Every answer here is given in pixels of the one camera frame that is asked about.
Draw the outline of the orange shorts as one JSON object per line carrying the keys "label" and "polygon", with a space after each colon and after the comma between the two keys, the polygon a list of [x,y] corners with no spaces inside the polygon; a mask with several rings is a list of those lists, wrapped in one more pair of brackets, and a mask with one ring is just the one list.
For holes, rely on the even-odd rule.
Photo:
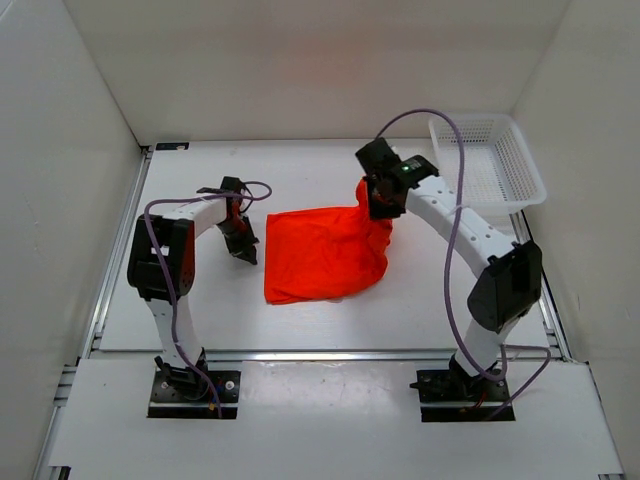
{"label": "orange shorts", "polygon": [[271,305],[357,295],[386,273],[393,222],[369,217],[367,185],[355,206],[270,214],[266,220],[264,297]]}

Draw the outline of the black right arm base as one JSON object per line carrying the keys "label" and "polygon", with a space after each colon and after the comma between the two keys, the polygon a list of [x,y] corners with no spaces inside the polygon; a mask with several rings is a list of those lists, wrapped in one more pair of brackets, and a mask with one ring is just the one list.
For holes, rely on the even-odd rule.
{"label": "black right arm base", "polygon": [[510,391],[504,379],[504,368],[495,362],[489,374],[470,376],[452,357],[446,369],[416,371],[409,387],[418,393],[423,423],[512,422],[514,409],[507,404]]}

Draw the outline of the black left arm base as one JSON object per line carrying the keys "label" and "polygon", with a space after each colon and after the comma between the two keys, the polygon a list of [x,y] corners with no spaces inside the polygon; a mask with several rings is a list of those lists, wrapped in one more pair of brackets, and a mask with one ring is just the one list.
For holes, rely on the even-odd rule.
{"label": "black left arm base", "polygon": [[173,367],[161,356],[149,396],[147,417],[152,419],[235,420],[241,389],[239,370],[209,370],[204,355],[196,364],[205,381],[189,367]]}

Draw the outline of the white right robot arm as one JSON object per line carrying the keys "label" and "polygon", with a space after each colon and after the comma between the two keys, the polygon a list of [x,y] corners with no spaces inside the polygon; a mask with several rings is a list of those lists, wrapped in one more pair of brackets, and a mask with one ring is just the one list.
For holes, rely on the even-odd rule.
{"label": "white right robot arm", "polygon": [[450,325],[457,351],[449,387],[460,399],[480,393],[492,373],[504,342],[541,295],[542,252],[529,240],[518,243],[456,199],[438,169],[421,155],[402,160],[383,138],[360,148],[356,158],[364,170],[369,214],[376,220],[410,212],[448,243],[445,266],[459,255],[476,283],[467,297],[470,324],[465,332]]}

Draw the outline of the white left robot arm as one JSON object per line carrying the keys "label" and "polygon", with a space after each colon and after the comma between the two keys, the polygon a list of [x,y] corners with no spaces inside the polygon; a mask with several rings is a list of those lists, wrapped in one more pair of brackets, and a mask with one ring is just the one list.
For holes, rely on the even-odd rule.
{"label": "white left robot arm", "polygon": [[218,188],[203,187],[190,198],[161,198],[147,203],[136,220],[127,281],[155,320],[163,353],[161,363],[181,370],[175,388],[188,400],[206,395],[210,377],[197,366],[203,347],[197,339],[188,295],[196,277],[196,240],[211,229],[221,232],[228,253],[257,263],[258,238],[248,209],[271,195],[254,196],[252,181],[226,176]]}

